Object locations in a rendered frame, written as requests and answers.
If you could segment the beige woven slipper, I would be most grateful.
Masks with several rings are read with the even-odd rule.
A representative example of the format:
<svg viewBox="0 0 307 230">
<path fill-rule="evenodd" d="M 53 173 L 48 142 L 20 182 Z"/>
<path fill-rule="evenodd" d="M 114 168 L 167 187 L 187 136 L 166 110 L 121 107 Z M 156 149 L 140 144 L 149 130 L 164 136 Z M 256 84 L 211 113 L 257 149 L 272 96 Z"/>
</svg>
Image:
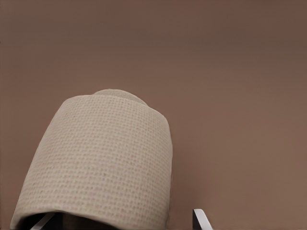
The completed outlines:
<svg viewBox="0 0 307 230">
<path fill-rule="evenodd" d="M 37 147 L 10 227 L 60 212 L 66 230 L 163 230 L 172 157 L 167 119 L 135 95 L 67 99 Z"/>
</svg>

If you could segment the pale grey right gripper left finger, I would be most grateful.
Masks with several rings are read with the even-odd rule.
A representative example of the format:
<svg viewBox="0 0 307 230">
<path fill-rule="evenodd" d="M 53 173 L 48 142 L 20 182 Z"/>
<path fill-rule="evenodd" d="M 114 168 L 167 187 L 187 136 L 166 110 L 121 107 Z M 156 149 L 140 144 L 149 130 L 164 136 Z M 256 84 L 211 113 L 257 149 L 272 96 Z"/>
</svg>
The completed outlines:
<svg viewBox="0 0 307 230">
<path fill-rule="evenodd" d="M 30 230 L 54 230 L 56 228 L 55 213 L 45 214 Z"/>
</svg>

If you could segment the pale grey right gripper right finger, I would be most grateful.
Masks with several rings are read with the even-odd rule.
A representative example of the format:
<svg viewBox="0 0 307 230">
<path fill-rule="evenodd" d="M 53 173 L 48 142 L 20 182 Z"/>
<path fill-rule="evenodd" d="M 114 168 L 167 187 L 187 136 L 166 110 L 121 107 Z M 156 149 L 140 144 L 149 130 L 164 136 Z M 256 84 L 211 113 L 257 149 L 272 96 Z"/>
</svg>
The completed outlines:
<svg viewBox="0 0 307 230">
<path fill-rule="evenodd" d="M 202 209 L 193 209 L 192 211 L 192 229 L 193 230 L 212 230 L 212 226 Z"/>
</svg>

